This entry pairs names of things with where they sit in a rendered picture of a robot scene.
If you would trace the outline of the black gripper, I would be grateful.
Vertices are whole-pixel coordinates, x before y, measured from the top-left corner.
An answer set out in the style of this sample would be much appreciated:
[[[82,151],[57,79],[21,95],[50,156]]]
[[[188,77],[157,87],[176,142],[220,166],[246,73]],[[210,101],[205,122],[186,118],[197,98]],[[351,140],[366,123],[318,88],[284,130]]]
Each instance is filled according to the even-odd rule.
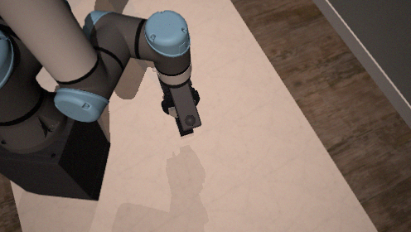
[[[164,100],[161,102],[163,112],[165,112],[166,114],[171,115],[172,117],[178,118],[177,113],[176,113],[176,109],[175,109],[175,106],[174,106],[174,103],[172,101],[172,97],[171,97],[171,94],[170,94],[170,91],[169,91],[168,88],[172,88],[172,89],[181,88],[182,86],[186,85],[188,82],[189,82],[189,85],[191,87],[192,83],[191,83],[190,78],[191,78],[191,76],[188,79],[189,81],[187,80],[184,83],[179,84],[179,85],[168,85],[168,84],[162,82],[158,77],[158,79],[160,80],[159,81],[160,85],[162,85],[162,91],[165,94],[164,97],[163,97]],[[167,85],[167,87],[165,85]],[[192,95],[193,95],[193,98],[195,100],[196,105],[198,105],[198,103],[200,101],[200,96],[199,96],[197,90],[195,90],[195,88],[191,87],[191,92],[192,92]]]

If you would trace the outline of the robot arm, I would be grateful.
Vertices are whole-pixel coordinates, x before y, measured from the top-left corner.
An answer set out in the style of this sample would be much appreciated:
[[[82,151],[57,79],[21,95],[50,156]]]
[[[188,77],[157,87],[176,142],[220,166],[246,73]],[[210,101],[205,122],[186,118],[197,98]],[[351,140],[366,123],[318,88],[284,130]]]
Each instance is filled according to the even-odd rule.
[[[67,0],[0,0],[0,145],[37,152],[68,117],[98,120],[130,58],[153,61],[168,85],[184,83],[190,45],[186,20],[174,11],[144,19],[96,10],[82,29]],[[60,86],[56,95],[37,82],[42,67]]]

